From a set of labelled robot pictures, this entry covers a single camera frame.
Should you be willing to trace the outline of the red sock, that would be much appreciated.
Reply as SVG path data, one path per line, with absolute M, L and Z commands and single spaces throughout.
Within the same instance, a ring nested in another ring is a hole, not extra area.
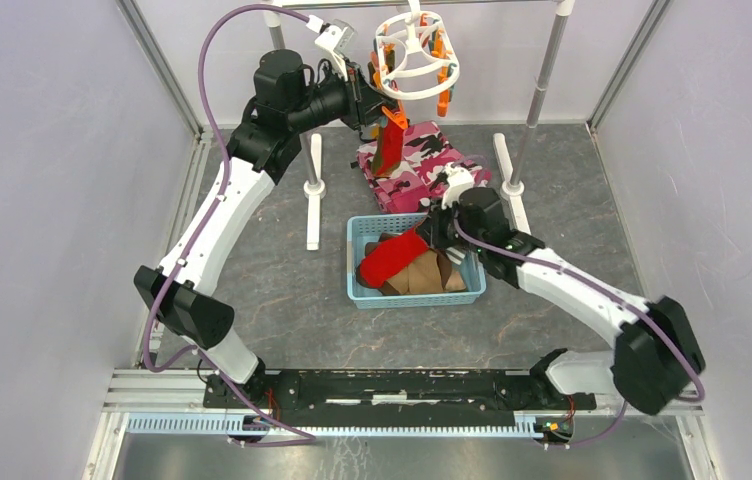
M 364 257 L 356 269 L 356 279 L 367 288 L 379 289 L 429 249 L 414 230 L 366 243 Z
M 392 121 L 380 128 L 370 167 L 375 178 L 388 178 L 398 168 L 403 159 L 403 135 L 404 130 Z

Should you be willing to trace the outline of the white round clip hanger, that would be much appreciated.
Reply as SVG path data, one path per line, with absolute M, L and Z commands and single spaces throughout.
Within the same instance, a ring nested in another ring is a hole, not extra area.
M 383 21 L 375 30 L 370 65 L 377 90 L 404 105 L 433 101 L 445 118 L 460 77 L 460 62 L 441 15 L 419 1 Z

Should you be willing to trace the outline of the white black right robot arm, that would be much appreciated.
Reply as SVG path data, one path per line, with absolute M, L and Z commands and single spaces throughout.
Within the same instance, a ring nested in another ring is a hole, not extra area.
M 574 393 L 617 394 L 656 415 L 674 401 L 705 399 L 705 358 L 680 302 L 630 294 L 577 268 L 512 227 L 493 189 L 436 202 L 414 231 L 430 247 L 474 252 L 489 276 L 552 303 L 607 344 L 603 352 L 564 351 L 544 362 L 529 382 L 537 405 L 554 408 Z

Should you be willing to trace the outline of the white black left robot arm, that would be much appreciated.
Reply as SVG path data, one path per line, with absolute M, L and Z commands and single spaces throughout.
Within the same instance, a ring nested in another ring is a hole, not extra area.
M 395 100 L 379 92 L 355 62 L 305 64 L 289 49 L 263 55 L 241 122 L 223 141 L 215 186 L 173 249 L 156 267 L 140 266 L 133 283 L 160 323 L 204 353 L 230 380 L 242 407 L 266 394 L 263 363 L 234 327 L 234 309 L 214 299 L 229 253 L 257 207 L 303 149 L 301 135 L 340 121 L 352 130 L 377 122 Z

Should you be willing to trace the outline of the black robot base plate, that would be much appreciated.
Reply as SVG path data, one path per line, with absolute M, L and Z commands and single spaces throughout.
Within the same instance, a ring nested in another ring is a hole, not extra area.
M 597 405 L 592 394 L 562 394 L 524 370 L 282 369 L 253 377 L 242 391 L 297 428 L 509 426 L 516 412 Z

